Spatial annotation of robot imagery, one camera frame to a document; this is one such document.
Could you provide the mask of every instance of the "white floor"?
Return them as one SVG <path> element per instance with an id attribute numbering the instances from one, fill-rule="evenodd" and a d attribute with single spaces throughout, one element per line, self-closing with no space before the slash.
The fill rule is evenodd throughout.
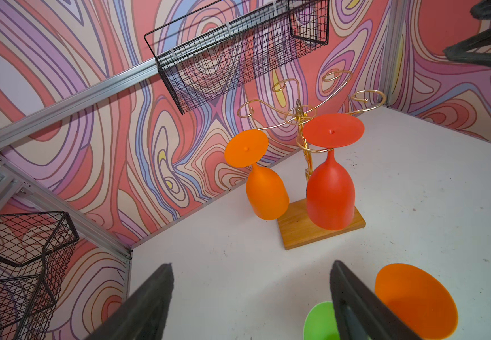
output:
<path id="1" fill-rule="evenodd" d="M 371 289 L 386 264 L 426 270 L 459 309 L 451 339 L 491 339 L 491 144 L 387 108 L 360 119 L 364 137 L 336 160 L 366 228 L 286 251 L 241 186 L 134 249 L 131 292 L 173 264 L 164 339 L 302 339 L 336 259 Z M 300 153 L 274 167 L 291 201 L 306 195 L 305 167 Z"/>

